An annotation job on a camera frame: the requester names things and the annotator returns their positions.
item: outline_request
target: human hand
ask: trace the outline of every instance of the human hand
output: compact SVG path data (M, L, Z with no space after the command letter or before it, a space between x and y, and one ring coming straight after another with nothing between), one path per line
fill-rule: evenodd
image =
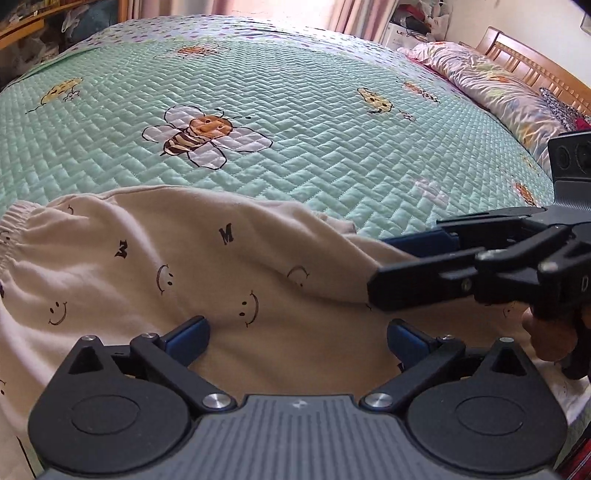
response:
M591 325L591 307L583 309L583 323L587 328ZM521 317L521 324L531 335L531 345L542 360L557 362L577 346L577 332L570 316L540 320L527 309Z

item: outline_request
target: white logo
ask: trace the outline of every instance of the white logo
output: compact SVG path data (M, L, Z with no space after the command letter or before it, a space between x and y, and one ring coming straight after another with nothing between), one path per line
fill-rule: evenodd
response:
M297 408L298 410L301 408L306 408L308 406L308 402L306 402L305 400L298 400L295 401L291 404L292 407Z

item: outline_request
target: elastic waistband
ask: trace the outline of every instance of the elastic waistband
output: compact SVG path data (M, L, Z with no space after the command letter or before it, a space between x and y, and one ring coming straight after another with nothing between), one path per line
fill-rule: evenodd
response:
M19 200L13 203L0 219L0 275L4 272L7 259L13 257L13 250L20 243L21 232L27 219L40 205Z

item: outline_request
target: zigzag quilted pattern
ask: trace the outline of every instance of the zigzag quilted pattern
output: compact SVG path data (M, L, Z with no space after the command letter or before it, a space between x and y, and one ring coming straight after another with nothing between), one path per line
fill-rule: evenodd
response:
M100 47L7 88L0 95L0 209L17 199L46 203L66 193L175 184L298 200L380 237L420 231L444 216L525 205L516 182L535 202L552 201L549 179L495 118L403 56L384 68L238 39L220 41L217 54L170 55L186 44ZM52 87L78 77L75 89L26 113ZM391 110L369 113L360 88ZM223 149L222 168L199 168L142 136L165 124L175 105L218 117L223 111L234 128L272 146Z

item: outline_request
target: wooden shelf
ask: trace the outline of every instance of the wooden shelf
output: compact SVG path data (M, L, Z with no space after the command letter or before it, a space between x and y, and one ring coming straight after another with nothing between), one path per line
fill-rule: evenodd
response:
M42 29L45 24L45 18L75 7L79 7L81 5L91 4L96 1L98 0L78 0L77 2L49 8L37 15L31 15L30 17L23 18L20 22L9 25L4 30L0 31L0 49L8 47L10 44L20 40L21 38L24 38L27 35Z

